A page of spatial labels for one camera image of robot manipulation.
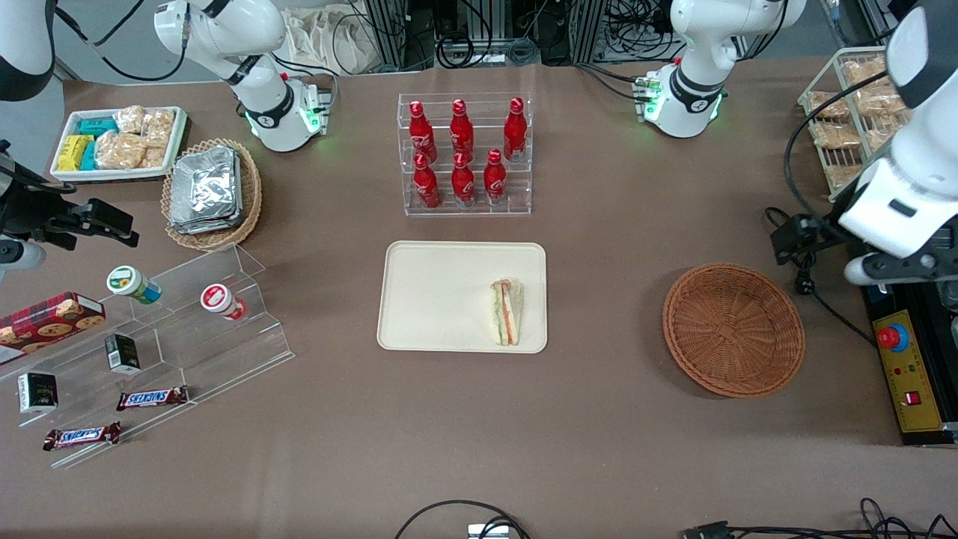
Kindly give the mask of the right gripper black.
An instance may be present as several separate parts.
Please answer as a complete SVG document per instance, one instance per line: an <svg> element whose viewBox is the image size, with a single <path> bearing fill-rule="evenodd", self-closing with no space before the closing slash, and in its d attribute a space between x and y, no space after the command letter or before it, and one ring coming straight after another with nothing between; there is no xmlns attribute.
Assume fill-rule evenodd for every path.
<svg viewBox="0 0 958 539"><path fill-rule="evenodd" d="M133 230L130 214L102 199L88 201L88 226L83 225L78 207L65 201L76 193L69 182L50 182L10 156L11 143L1 142L2 156L2 233L24 241L44 241L57 248L76 249L75 234L113 239L130 248L139 246L139 234Z"/></svg>

